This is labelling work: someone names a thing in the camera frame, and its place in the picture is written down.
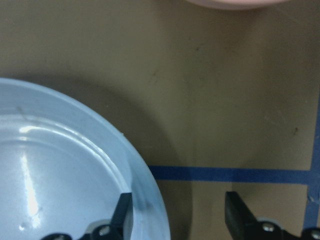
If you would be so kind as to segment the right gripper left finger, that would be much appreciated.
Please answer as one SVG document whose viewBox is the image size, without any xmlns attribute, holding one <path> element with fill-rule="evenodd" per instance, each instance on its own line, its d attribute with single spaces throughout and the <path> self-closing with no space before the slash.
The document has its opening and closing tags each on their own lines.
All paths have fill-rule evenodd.
<svg viewBox="0 0 320 240">
<path fill-rule="evenodd" d="M 109 223 L 96 226 L 79 240 L 129 240 L 133 230 L 133 196 L 121 193 Z"/>
</svg>

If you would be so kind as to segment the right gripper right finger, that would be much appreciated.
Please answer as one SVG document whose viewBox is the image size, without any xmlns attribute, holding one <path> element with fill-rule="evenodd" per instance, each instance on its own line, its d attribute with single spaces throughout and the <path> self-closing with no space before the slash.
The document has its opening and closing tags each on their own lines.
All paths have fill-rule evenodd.
<svg viewBox="0 0 320 240">
<path fill-rule="evenodd" d="M 233 240 L 318 240 L 320 229 L 304 229 L 293 235 L 277 223 L 256 218 L 240 195 L 227 191 L 224 197 L 224 220 Z"/>
</svg>

